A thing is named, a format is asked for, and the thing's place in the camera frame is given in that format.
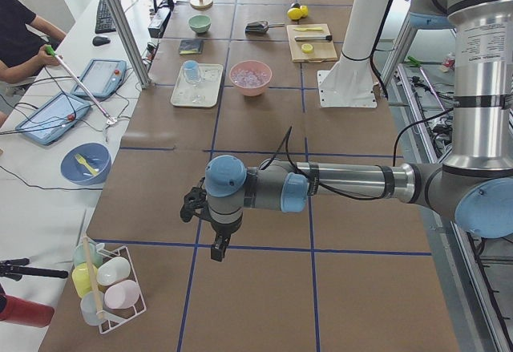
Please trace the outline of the person hand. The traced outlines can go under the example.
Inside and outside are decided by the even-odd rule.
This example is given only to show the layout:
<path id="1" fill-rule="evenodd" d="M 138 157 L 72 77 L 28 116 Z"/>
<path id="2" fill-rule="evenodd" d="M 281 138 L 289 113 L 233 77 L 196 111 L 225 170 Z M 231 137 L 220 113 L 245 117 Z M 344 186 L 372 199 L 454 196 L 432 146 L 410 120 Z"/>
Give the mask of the person hand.
<path id="1" fill-rule="evenodd" d="M 40 66 L 58 66 L 59 61 L 47 52 L 48 47 L 50 47 L 50 45 L 43 45 L 39 48 L 38 54 L 36 55 L 37 64 Z"/>

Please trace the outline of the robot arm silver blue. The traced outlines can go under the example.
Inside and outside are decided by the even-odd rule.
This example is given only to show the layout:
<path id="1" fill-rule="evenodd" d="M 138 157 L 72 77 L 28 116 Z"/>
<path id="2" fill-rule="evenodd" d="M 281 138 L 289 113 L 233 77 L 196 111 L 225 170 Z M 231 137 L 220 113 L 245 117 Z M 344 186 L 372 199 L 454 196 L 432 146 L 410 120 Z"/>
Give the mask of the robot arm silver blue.
<path id="1" fill-rule="evenodd" d="M 269 159 L 246 167 L 218 156 L 184 197 L 182 221 L 208 221 L 215 261 L 224 258 L 245 208 L 299 212 L 309 196 L 395 198 L 417 204 L 484 238 L 512 232 L 512 0 L 412 0 L 410 14 L 454 27 L 452 149 L 440 164 L 365 166 Z"/>

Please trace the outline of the person forearm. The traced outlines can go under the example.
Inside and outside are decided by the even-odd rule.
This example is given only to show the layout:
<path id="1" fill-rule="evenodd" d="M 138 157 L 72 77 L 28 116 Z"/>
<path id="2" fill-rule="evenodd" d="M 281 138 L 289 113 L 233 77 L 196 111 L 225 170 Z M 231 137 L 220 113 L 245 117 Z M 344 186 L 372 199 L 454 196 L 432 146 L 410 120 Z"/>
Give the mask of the person forearm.
<path id="1" fill-rule="evenodd" d="M 44 66 L 44 62 L 36 55 L 17 66 L 8 67 L 3 61 L 0 62 L 0 80 L 5 83 L 20 83 L 33 76 Z"/>

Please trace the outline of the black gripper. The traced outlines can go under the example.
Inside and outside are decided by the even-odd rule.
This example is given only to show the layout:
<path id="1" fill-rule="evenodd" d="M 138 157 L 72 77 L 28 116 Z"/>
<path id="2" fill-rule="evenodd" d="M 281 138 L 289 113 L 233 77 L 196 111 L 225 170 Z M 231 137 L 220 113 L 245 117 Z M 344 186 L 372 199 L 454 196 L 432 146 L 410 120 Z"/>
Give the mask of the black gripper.
<path id="1" fill-rule="evenodd" d="M 184 196 L 184 203 L 180 209 L 180 219 L 188 223 L 194 216 L 211 224 L 216 232 L 216 238 L 211 245 L 211 259 L 222 262 L 229 246 L 231 235 L 235 233 L 242 223 L 242 210 L 235 212 L 216 212 L 208 203 L 208 194 L 204 188 L 204 178 Z"/>

